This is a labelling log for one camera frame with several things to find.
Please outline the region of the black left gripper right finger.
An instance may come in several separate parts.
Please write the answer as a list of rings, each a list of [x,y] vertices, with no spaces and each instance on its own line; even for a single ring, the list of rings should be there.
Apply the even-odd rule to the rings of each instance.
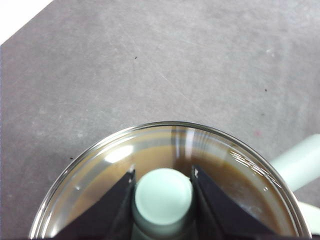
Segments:
[[[199,237],[270,237],[275,234],[233,201],[198,165],[192,166],[191,182]]]

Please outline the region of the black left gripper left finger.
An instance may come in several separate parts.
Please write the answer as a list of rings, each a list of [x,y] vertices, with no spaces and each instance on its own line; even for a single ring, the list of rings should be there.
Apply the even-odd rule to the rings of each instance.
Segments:
[[[126,172],[95,204],[56,234],[57,238],[130,238],[136,173]]]

